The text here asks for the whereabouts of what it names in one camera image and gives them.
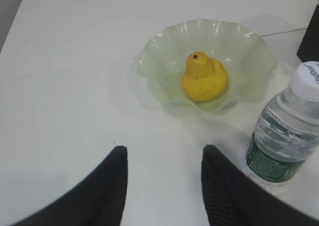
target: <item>green glass bowl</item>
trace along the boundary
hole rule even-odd
[[[205,103],[189,99],[180,83],[188,56],[197,51],[218,59],[228,74],[226,91]],[[167,27],[150,39],[138,63],[138,74],[148,79],[162,103],[215,113],[230,102],[260,100],[276,66],[265,41],[251,30],[237,23],[195,19]]]

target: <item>water bottle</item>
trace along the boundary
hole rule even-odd
[[[266,189],[285,185],[318,144],[319,62],[306,62],[259,116],[246,155],[248,176]]]

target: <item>table surface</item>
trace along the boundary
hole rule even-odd
[[[0,54],[0,225],[45,207],[116,145],[129,151],[122,225],[201,225],[203,146],[242,167],[265,103],[287,86],[317,0],[23,0]],[[199,17],[239,22],[278,59],[265,99],[225,115],[162,106],[136,74],[145,42]],[[319,151],[277,196],[319,219]]]

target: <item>yellow fruit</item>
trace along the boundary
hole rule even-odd
[[[227,72],[218,60],[209,58],[203,52],[195,52],[187,59],[181,85],[189,98],[206,102],[225,91]]]

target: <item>green bottle label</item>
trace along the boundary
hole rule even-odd
[[[305,162],[284,162],[276,160],[263,152],[251,138],[249,149],[246,156],[249,168],[259,177],[274,183],[290,180]]]

